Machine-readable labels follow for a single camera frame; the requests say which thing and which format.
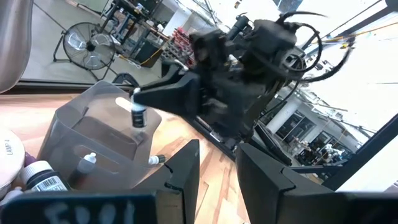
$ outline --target dropper bottle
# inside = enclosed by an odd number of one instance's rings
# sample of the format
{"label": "dropper bottle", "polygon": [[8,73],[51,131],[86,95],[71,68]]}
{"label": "dropper bottle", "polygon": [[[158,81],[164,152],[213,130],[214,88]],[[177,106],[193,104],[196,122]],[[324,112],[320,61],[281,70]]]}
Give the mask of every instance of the dropper bottle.
{"label": "dropper bottle", "polygon": [[96,161],[96,154],[94,152],[85,155],[68,178],[68,184],[78,189],[86,177],[94,170]]}
{"label": "dropper bottle", "polygon": [[141,91],[140,88],[135,88],[132,95],[130,96],[131,100],[131,121],[132,126],[135,128],[143,128],[147,126],[147,108],[144,105],[134,102],[134,95]]}

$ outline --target bottle label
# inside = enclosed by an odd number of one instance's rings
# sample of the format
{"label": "bottle label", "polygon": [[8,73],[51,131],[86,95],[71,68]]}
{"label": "bottle label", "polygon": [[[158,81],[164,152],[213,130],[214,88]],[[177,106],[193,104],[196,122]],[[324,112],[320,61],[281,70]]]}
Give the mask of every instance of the bottle label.
{"label": "bottle label", "polygon": [[136,128],[143,128],[147,126],[147,110],[132,111],[132,125]]}
{"label": "bottle label", "polygon": [[32,187],[33,191],[67,191],[61,179],[57,176],[49,177]]}

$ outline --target fan stand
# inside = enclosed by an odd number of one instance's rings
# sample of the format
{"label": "fan stand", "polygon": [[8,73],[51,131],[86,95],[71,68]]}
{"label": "fan stand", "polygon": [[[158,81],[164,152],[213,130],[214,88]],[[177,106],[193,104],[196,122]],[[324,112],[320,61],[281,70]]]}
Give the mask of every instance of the fan stand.
{"label": "fan stand", "polygon": [[[64,36],[65,36],[65,32],[62,31],[62,32],[61,32],[61,38],[60,38],[60,40],[58,41],[58,44],[57,44],[57,46],[56,46],[56,48],[55,48],[55,50],[54,50],[54,53],[53,53],[53,55],[52,55],[52,56],[53,56],[53,60],[52,60],[53,62],[70,62],[70,63],[72,63],[72,60],[70,60],[70,59],[58,59],[57,56],[56,56],[56,54],[57,54],[57,52],[58,52],[58,49],[60,48],[62,39],[63,39]],[[91,76],[98,82],[98,81],[103,80],[103,79],[106,77],[106,74],[108,73],[109,69],[111,68],[111,64],[112,64],[113,62],[114,62],[114,58],[112,58],[112,60],[110,61],[110,63],[107,64],[105,74],[102,76],[102,78],[98,78],[98,77],[93,73],[93,71],[91,71],[90,69],[83,68],[83,67],[81,67],[81,66],[79,66],[79,65],[77,65],[77,66],[80,67],[80,68],[82,68],[82,69],[84,69],[84,70],[86,70],[86,71],[88,71],[88,72],[90,72]]]}

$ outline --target fan guard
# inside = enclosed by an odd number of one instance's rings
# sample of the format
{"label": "fan guard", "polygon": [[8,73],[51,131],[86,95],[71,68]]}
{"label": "fan guard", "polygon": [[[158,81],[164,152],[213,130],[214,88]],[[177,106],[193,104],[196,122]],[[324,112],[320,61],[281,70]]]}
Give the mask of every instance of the fan guard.
{"label": "fan guard", "polygon": [[98,70],[108,66],[115,54],[113,39],[99,33],[101,28],[90,22],[71,26],[63,37],[63,49],[69,60],[87,70]]}

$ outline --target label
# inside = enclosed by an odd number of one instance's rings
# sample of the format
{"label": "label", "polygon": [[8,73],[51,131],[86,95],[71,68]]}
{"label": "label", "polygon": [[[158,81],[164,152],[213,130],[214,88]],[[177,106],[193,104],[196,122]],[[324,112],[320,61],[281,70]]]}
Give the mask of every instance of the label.
{"label": "label", "polygon": [[57,176],[49,177],[32,187],[33,191],[67,191],[61,179]]}
{"label": "label", "polygon": [[147,110],[131,112],[132,125],[136,128],[147,126]]}
{"label": "label", "polygon": [[12,146],[10,144],[9,139],[4,140],[4,148],[6,149],[6,153],[8,156],[14,155],[14,153],[12,152]]}

